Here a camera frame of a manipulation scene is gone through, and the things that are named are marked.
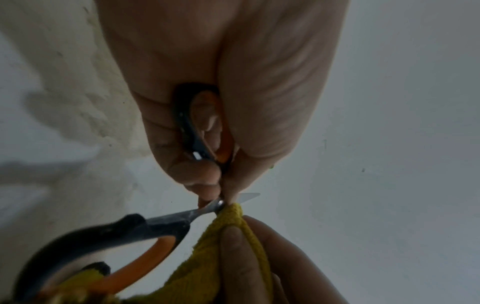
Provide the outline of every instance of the yellow cloth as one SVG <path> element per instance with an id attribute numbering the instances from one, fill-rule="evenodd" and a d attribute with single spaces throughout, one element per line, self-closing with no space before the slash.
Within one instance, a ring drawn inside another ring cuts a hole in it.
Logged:
<path id="1" fill-rule="evenodd" d="M 227 206 L 220 212 L 198 240 L 190 258 L 173 272 L 162 288 L 148 295 L 134 296 L 127 299 L 127 302 L 138 304 L 212 303 L 221 287 L 220 234 L 225 227 L 231 225 L 238 226 L 250 243 L 258 259 L 271 302 L 273 285 L 267 256 L 259 240 L 242 218 L 242 208 L 238 204 Z M 75 277 L 71 278 L 70 282 L 78 285 L 79 281 L 74 279 Z M 88 282 L 92 281 L 85 275 L 83 279 Z"/>

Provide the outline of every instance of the fingernail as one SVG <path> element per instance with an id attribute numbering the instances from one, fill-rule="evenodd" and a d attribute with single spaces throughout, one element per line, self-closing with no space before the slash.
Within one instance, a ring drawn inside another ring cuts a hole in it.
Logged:
<path id="1" fill-rule="evenodd" d="M 224 250 L 232 251 L 240 247 L 243 237 L 238 227 L 229 226 L 223 230 L 220 243 Z"/>

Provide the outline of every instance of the orange-handled scissors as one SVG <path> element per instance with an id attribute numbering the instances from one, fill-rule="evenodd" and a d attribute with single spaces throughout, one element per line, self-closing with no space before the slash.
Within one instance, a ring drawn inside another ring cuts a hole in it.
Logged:
<path id="1" fill-rule="evenodd" d="M 173 115 L 181 129 L 183 144 L 195 158 L 216 162 L 225 172 L 230 164 L 234 141 L 224 119 L 220 99 L 212 101 L 222 120 L 221 143 L 216 153 L 204 142 L 192 121 L 190 108 L 193 98 L 200 92 L 211 91 L 218 95 L 215 86 L 198 83 L 179 85 L 173 93 Z M 238 202 L 257 197 L 258 193 L 244 193 Z M 13 300 L 23 302 L 37 296 L 51 295 L 55 288 L 44 289 L 45 282 L 63 266 L 84 255 L 133 242 L 157 238 L 156 243 L 139 258 L 113 274 L 85 288 L 93 293 L 115 294 L 133 284 L 160 264 L 183 240 L 190 224 L 197 217 L 218 213 L 225 205 L 221 199 L 211 201 L 201 209 L 145 219 L 139 214 L 129 214 L 123 219 L 101 226 L 70 232 L 38 251 L 25 265 L 13 291 Z"/>

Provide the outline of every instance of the white wall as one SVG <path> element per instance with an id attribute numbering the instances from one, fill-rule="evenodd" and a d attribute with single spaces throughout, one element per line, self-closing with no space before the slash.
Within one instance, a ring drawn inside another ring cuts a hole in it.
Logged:
<path id="1" fill-rule="evenodd" d="M 0 295 L 70 229 L 195 206 L 150 157 L 90 1 L 0 2 Z M 480 302 L 478 1 L 351 4 L 298 148 L 244 207 L 352 303 Z M 124 292 L 148 292 L 204 227 Z M 120 267 L 145 245 L 108 253 Z"/>

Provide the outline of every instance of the fabric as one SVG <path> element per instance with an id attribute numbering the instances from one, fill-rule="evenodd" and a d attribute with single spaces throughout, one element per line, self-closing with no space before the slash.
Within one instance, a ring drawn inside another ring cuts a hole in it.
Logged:
<path id="1" fill-rule="evenodd" d="M 239 204 L 225 207 L 200 237 L 190 258 L 173 272 L 163 287 L 151 294 L 134 296 L 125 301 L 135 304 L 212 303 L 221 288 L 220 234 L 225 227 L 235 225 L 242 230 L 258 259 L 271 302 L 273 285 L 270 265 L 262 245 L 243 220 L 242 214 Z M 83 273 L 84 271 L 69 279 L 70 284 L 78 286 L 77 276 L 83 276 L 80 281 L 92 282 L 92 278 Z"/>

